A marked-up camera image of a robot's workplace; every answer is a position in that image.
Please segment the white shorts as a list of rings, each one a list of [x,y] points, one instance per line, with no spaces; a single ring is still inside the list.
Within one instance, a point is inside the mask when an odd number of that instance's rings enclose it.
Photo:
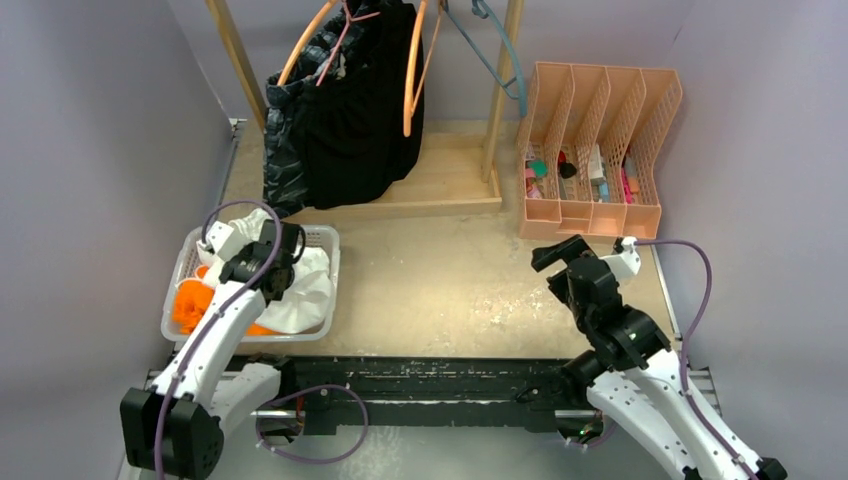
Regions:
[[[266,220],[273,219],[265,209],[256,208],[249,215],[226,224],[237,228],[253,242],[259,240]],[[201,265],[209,266],[218,273],[218,259],[202,252],[197,246],[199,240],[195,242],[195,247]],[[294,283],[285,291],[281,300],[268,304],[262,315],[248,328],[245,336],[273,335],[287,329],[299,332],[307,328],[310,320],[321,321],[324,318],[322,308],[332,286],[327,278],[328,258],[320,250],[307,252],[306,245],[304,255],[294,269]]]

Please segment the white plastic basket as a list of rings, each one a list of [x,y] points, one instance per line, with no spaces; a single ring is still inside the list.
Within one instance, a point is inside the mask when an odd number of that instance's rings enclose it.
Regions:
[[[328,258],[327,278],[331,282],[329,295],[325,301],[322,311],[325,313],[321,321],[310,320],[307,328],[299,332],[291,332],[289,329],[282,333],[273,335],[247,335],[244,343],[292,343],[308,342],[321,339],[327,335],[333,324],[333,315],[336,307],[337,288],[339,283],[340,250],[339,235],[335,229],[326,225],[305,225],[307,239],[307,252],[312,250],[323,251]],[[191,231],[178,254],[176,265],[170,280],[169,290],[163,305],[160,331],[163,337],[173,342],[183,342],[188,334],[179,332],[178,324],[171,318],[178,285],[190,277],[194,270],[201,265],[200,257],[196,252],[195,242],[201,237],[201,228],[197,227]]]

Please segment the orange shorts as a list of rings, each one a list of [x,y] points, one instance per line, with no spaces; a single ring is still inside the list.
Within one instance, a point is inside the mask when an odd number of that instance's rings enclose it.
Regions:
[[[171,319],[181,334],[191,334],[211,305],[214,289],[203,283],[209,266],[200,265],[186,278],[176,282],[176,294]]]

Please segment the pink plastic file organizer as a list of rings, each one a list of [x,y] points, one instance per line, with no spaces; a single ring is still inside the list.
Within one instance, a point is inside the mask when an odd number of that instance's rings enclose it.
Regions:
[[[655,162],[682,99],[673,69],[536,63],[516,137],[519,237],[655,239]],[[534,160],[548,167],[542,199],[525,193]]]

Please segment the black shorts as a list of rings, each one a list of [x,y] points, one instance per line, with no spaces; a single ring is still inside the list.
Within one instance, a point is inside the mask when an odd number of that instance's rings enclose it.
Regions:
[[[416,16],[403,1],[351,1],[358,14],[381,14],[354,24],[345,37],[336,75],[307,90],[295,127],[315,209],[362,204],[380,198],[416,165],[423,115],[403,135],[407,59]]]

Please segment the pink thin hanger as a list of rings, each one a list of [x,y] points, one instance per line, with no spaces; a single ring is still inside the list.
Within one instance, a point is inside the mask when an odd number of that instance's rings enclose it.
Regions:
[[[344,26],[337,37],[337,41],[330,51],[330,55],[327,60],[323,63],[323,67],[320,69],[320,73],[316,74],[316,86],[320,87],[324,82],[328,73],[333,71],[333,65],[335,59],[339,56],[339,52],[344,45],[345,37],[348,35],[351,27],[356,23],[361,23],[371,18],[377,17],[381,14],[379,10],[374,10],[372,12],[366,12],[365,14],[358,14],[358,9],[351,9],[346,1],[342,1],[342,13],[344,14]]]

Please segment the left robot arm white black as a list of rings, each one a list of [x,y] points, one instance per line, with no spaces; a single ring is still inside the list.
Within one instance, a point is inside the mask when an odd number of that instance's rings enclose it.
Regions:
[[[304,228],[270,219],[244,246],[219,227],[205,242],[223,262],[210,306],[150,386],[129,389],[120,403],[128,463],[160,479],[208,478],[226,436],[250,411],[264,402],[284,409],[298,395],[296,379],[272,364],[250,363],[229,382],[221,377],[248,328],[293,283]]]

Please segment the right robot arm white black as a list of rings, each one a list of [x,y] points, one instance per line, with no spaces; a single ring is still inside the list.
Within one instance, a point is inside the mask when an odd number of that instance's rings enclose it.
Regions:
[[[589,349],[570,360],[564,399],[590,405],[605,425],[623,429],[672,479],[785,479],[782,463],[757,453],[723,420],[691,379],[687,344],[673,348],[655,320],[625,303],[620,286],[643,262],[642,241],[618,238],[597,255],[581,235],[532,252],[549,291],[571,312]]]

